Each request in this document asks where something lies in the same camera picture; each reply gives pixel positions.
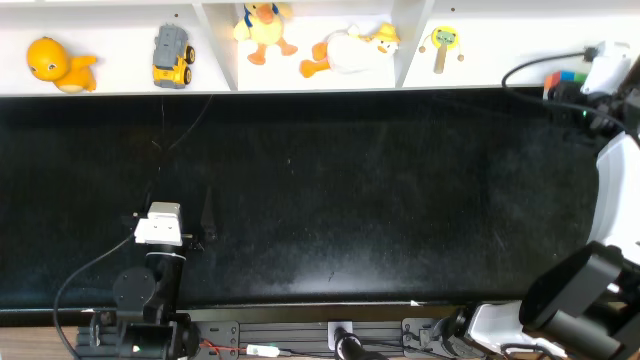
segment yellow plush duck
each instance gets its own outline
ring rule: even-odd
[[[238,41],[251,39],[258,44],[258,50],[249,55],[248,59],[256,65],[264,65],[267,46],[278,45],[282,55],[290,56],[298,48],[287,44],[282,38],[284,23],[279,15],[290,18],[293,15],[291,7],[282,3],[246,3],[245,16],[233,30],[233,37]]]
[[[90,65],[95,56],[73,57],[57,41],[43,37],[29,46],[27,63],[31,73],[42,81],[51,81],[63,92],[73,94],[96,89]]]
[[[313,46],[313,60],[300,64],[300,73],[310,78],[318,71],[333,70],[341,74],[351,74],[375,69],[393,58],[400,39],[396,28],[388,23],[371,37],[360,35],[357,26],[348,31],[336,31],[326,42]]]

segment black table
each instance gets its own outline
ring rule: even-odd
[[[0,308],[50,308],[126,236],[152,141],[206,99],[165,97],[164,137],[160,97],[0,101]],[[569,131],[499,90],[214,97],[153,193],[190,215],[213,193],[219,239],[189,256],[181,307],[520,298],[591,227],[597,149]],[[143,258],[127,245],[62,306],[109,306]]]

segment white plush duck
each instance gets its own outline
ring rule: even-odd
[[[304,60],[300,72],[310,78],[318,71],[329,69],[342,74],[374,69],[393,57],[399,43],[396,29],[391,24],[382,24],[371,37],[361,36],[354,25],[348,31],[337,31],[326,42],[314,45],[315,61]]]

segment toy truck wheel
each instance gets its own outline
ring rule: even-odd
[[[186,69],[184,69],[184,84],[189,85],[190,82],[191,82],[191,69],[187,67]]]
[[[191,46],[187,46],[187,64],[193,64],[196,61],[196,50]]]

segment yellow and gray toy truck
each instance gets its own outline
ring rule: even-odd
[[[163,25],[153,52],[153,83],[170,89],[183,89],[191,82],[189,64],[196,51],[189,46],[187,32],[175,25]]]

